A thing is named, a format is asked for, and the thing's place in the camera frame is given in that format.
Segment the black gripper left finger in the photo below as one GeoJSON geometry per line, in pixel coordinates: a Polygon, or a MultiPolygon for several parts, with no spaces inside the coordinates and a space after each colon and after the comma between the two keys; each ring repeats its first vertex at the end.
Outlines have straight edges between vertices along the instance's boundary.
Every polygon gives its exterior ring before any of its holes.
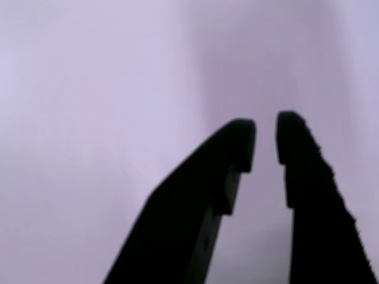
{"type": "Polygon", "coordinates": [[[231,120],[187,157],[148,197],[105,283],[204,283],[255,133],[253,120],[231,120]]]}

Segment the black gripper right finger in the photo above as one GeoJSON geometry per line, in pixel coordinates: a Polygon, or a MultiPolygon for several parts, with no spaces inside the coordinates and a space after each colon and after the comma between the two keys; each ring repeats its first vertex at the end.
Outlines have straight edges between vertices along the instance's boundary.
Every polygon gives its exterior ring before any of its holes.
{"type": "Polygon", "coordinates": [[[276,145],[293,211],[289,282],[378,283],[333,169],[298,113],[278,113],[276,145]]]}

